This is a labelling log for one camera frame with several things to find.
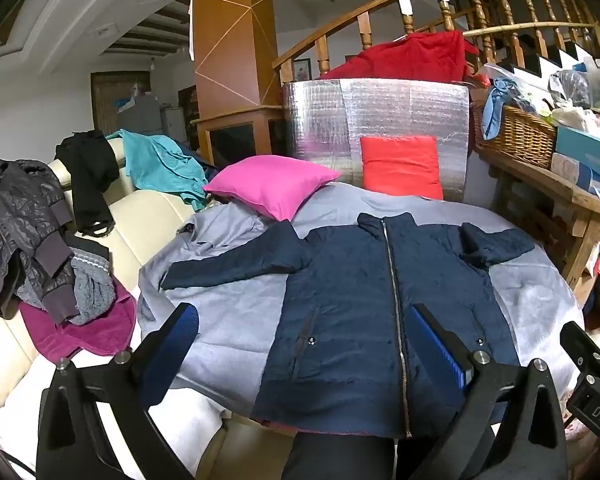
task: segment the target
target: teal box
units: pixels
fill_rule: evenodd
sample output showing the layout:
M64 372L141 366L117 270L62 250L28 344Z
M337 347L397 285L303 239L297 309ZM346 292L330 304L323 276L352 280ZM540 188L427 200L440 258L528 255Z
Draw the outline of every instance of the teal box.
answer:
M558 127L556 153L574 158L600 174L600 139L566 126Z

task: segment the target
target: wicker basket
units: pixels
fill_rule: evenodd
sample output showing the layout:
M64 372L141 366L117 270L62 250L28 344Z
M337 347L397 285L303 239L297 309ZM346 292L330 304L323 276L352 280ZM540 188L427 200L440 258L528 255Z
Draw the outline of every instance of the wicker basket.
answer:
M483 105L471 105L474 115L475 145L478 148L493 150L516 160L551 168L551 156L554 153L556 128L541 118L523 112L519 108L502 108L500 133L491 140L482 138Z

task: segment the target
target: wooden table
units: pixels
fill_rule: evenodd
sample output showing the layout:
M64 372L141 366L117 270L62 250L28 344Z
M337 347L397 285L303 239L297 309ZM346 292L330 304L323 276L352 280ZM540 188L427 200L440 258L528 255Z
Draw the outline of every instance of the wooden table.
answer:
M585 272L585 265L593 247L600 242L600 199L549 170L490 150L476 151L491 166L490 174L498 179L493 211L544 243L578 302L584 304L595 282ZM571 213L569 222L560 225L532 201L516 194L512 189L516 182L531 186L567 208Z

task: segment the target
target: blue gripper pad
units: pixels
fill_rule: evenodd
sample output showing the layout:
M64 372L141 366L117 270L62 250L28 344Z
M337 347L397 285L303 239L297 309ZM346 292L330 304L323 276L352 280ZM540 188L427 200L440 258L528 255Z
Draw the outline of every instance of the blue gripper pad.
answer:
M468 349L422 304L406 309L404 330L437 391L449 404L462 406L464 390L474 375Z
M146 410L162 402L198 335L200 318L197 309L189 303L179 306L185 306L183 313L155 349L140 379L138 397L140 405Z

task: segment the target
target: ceiling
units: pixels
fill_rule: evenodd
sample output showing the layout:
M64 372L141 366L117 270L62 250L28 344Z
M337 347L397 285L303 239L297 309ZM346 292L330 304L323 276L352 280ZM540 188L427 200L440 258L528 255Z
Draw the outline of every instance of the ceiling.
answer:
M369 0L273 0L276 30L314 28ZM124 54L168 56L188 45L189 0L24 0L6 44L7 70L48 73Z

